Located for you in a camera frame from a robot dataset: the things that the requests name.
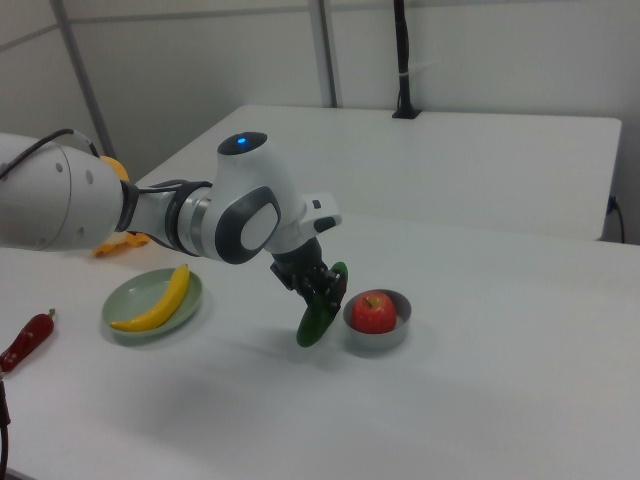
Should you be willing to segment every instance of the metal bowl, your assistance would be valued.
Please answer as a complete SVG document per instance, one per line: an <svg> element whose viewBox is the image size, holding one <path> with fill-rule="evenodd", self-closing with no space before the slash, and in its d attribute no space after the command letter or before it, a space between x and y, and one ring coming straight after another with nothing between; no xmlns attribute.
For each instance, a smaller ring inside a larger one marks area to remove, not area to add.
<svg viewBox="0 0 640 480"><path fill-rule="evenodd" d="M393 305L396 307L396 326L390 332L377 334L362 333L355 330L351 325L351 310L353 308L353 303L360 295L373 291L385 293L389 296ZM409 318L411 317L411 303L401 293L393 290L377 288L355 295L344 306L342 316L347 327L349 327L348 329L351 335L351 340L355 345L367 350L389 350L401 344L407 337L407 333L409 332Z"/></svg>

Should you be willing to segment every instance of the banana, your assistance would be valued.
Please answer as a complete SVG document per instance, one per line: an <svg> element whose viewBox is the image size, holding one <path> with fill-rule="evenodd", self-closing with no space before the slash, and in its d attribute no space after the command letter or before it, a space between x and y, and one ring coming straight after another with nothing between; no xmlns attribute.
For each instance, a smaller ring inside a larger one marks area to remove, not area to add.
<svg viewBox="0 0 640 480"><path fill-rule="evenodd" d="M166 290L153 307L129 320L111 322L111 327L124 332L144 332L158 328L169 320L184 300L190 279L189 266L186 263L180 265L171 274Z"/></svg>

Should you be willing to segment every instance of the green plate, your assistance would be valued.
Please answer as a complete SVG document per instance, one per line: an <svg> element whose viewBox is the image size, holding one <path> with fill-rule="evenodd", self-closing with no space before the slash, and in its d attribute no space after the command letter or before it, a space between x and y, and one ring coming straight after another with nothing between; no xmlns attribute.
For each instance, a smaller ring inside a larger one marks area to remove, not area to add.
<svg viewBox="0 0 640 480"><path fill-rule="evenodd" d="M155 305L166 290L173 271L173 268L153 270L138 275L116 288L102 307L102 321L108 329L121 337L145 338L168 332L188 320L202 300L202 281L193 272L190 272L189 289L184 300L169 320L158 328L144 332L123 332L111 328L111 322L134 317Z"/></svg>

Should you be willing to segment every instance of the chili pepper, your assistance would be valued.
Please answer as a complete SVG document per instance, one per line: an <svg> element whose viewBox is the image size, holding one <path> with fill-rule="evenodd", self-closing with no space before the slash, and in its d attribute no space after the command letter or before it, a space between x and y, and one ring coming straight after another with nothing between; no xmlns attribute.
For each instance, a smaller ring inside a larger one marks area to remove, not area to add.
<svg viewBox="0 0 640 480"><path fill-rule="evenodd" d="M3 372L13 370L27 355L44 342L53 332L53 316L56 311L39 313L27 322L11 346L0 355L0 369Z"/></svg>

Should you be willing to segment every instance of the orange object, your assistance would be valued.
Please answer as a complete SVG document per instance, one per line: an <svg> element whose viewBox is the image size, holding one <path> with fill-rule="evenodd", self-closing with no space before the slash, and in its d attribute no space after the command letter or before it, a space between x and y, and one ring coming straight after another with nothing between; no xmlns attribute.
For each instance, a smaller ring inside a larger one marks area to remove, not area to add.
<svg viewBox="0 0 640 480"><path fill-rule="evenodd" d="M129 175L127 174L127 170L122 166L122 164L117 161L115 158L101 156L100 159L113 167L113 170L118 175L118 178L122 181L129 181ZM93 254L96 257L105 255L107 253L112 252L117 247L124 245L130 247L142 247L149 243L151 239L146 236L144 233L129 233L129 232L116 232L112 234L105 243L100 245L98 248L93 250Z"/></svg>

